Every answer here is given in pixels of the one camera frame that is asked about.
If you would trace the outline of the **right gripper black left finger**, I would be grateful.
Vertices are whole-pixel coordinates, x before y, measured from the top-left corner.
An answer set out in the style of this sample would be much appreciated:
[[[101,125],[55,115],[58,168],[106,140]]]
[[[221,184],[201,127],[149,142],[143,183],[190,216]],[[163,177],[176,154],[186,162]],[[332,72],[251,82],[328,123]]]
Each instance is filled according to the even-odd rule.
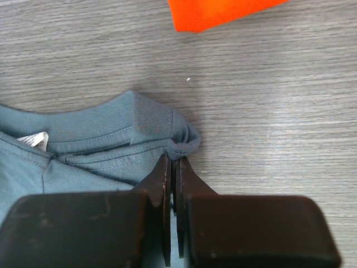
[[[2,267],[168,267],[171,160],[130,191],[29,195],[1,226]]]

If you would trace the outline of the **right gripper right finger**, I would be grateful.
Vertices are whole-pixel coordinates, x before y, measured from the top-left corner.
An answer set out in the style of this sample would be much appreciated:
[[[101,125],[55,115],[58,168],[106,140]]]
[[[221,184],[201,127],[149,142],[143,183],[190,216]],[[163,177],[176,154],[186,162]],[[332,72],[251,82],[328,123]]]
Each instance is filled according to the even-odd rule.
[[[184,267],[340,267],[324,214],[296,195],[222,195],[176,164],[175,212]]]

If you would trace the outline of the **grey-blue t shirt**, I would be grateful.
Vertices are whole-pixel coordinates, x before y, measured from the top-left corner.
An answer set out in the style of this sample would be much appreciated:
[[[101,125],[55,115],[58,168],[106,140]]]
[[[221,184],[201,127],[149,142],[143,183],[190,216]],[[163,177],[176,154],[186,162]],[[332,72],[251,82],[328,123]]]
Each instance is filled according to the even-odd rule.
[[[177,111],[133,91],[96,107],[38,114],[1,107],[1,217],[25,195],[128,190],[161,155],[200,144]]]

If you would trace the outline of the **orange t shirt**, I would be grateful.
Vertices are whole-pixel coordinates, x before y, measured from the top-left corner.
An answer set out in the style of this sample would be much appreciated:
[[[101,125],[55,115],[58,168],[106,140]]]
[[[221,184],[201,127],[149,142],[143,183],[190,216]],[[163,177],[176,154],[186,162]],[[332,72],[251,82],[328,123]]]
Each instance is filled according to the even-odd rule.
[[[168,4],[176,31],[202,32],[285,2],[286,0],[169,0]]]

